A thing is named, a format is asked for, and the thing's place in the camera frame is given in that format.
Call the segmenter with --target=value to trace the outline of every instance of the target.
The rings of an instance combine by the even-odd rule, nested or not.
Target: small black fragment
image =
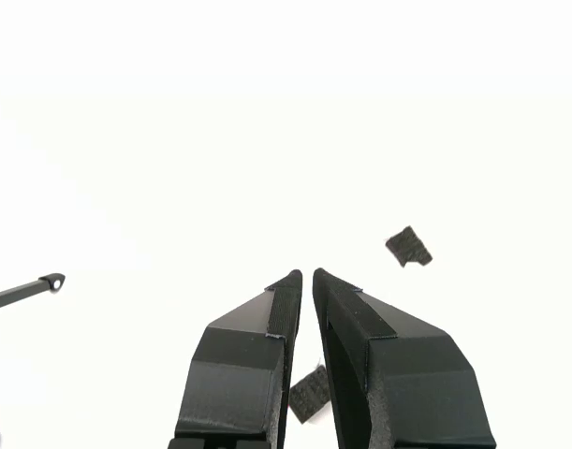
[[[425,266],[433,260],[432,255],[410,226],[405,227],[400,234],[391,237],[386,242],[386,246],[403,267],[406,262],[419,262]]]
[[[289,390],[289,408],[305,423],[330,401],[330,384],[323,365],[311,372]]]

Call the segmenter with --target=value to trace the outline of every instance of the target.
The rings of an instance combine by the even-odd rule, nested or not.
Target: dark sponge piece
[[[405,227],[400,234],[391,237],[386,242],[386,246],[403,267],[406,262],[419,262],[425,266],[433,260],[432,255],[410,226]]]
[[[323,365],[311,372],[289,390],[289,408],[305,423],[330,401],[330,384]]]

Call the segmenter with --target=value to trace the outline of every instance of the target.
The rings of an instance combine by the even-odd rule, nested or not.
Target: white background
[[[2,449],[166,447],[293,268],[298,380],[317,267],[449,332],[499,447],[572,447],[572,2],[0,1],[0,290],[67,276],[0,310]]]

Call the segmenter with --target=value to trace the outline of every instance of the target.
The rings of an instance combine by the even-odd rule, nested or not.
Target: foam pad
[[[289,408],[301,423],[317,414],[330,401],[330,385],[323,365],[315,369],[289,391]]]
[[[429,254],[423,242],[410,226],[405,227],[401,233],[391,237],[386,242],[386,246],[403,267],[407,262],[419,262],[425,266],[433,260],[432,255]]]

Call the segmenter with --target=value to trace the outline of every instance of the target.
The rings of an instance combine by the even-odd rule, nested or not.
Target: black foam piece
[[[303,424],[315,416],[329,401],[330,384],[323,365],[289,390],[289,408]]]
[[[340,449],[495,448],[475,373],[454,340],[345,284],[323,269],[315,272],[313,297]],[[343,319],[341,303],[350,295],[387,326],[368,313]]]
[[[294,270],[207,326],[170,449],[283,448],[301,294]]]
[[[419,262],[425,266],[433,260],[432,255],[429,254],[421,239],[417,237],[417,234],[410,226],[405,227],[401,233],[389,238],[386,246],[403,267],[407,262]]]

